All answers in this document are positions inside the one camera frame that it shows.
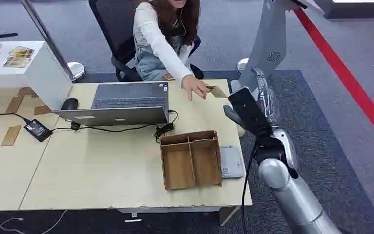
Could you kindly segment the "person's right hand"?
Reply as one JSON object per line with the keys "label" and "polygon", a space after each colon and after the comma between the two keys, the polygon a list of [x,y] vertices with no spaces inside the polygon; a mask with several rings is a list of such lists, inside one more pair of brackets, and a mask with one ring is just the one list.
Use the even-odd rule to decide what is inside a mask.
{"label": "person's right hand", "polygon": [[185,76],[182,79],[181,87],[186,91],[189,101],[192,101],[193,93],[195,93],[202,99],[206,99],[207,93],[209,92],[207,84],[202,80],[197,79],[193,75]]}

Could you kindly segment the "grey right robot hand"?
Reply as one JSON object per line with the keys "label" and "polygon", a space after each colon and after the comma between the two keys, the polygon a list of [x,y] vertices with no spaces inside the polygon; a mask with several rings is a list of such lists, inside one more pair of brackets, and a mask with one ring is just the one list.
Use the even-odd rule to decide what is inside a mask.
{"label": "grey right robot hand", "polygon": [[230,105],[224,105],[224,114],[244,130],[261,138],[273,133],[272,126],[257,105],[248,87],[243,87],[228,97]]}

